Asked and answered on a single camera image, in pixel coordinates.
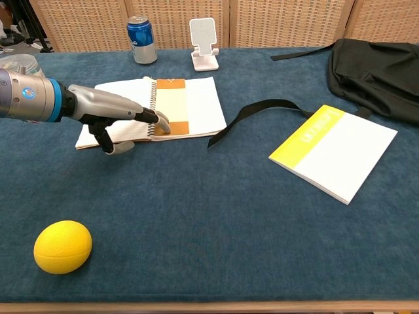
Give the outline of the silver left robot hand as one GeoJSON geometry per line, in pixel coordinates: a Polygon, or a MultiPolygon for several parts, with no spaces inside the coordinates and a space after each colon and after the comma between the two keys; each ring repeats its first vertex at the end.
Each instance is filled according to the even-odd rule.
{"type": "Polygon", "coordinates": [[[135,120],[152,123],[160,127],[164,133],[170,133],[168,118],[155,110],[145,108],[126,97],[85,86],[72,84],[68,90],[77,99],[74,111],[69,117],[86,124],[102,151],[108,155],[122,154],[134,148],[132,141],[115,144],[106,127],[119,120],[135,120]]]}

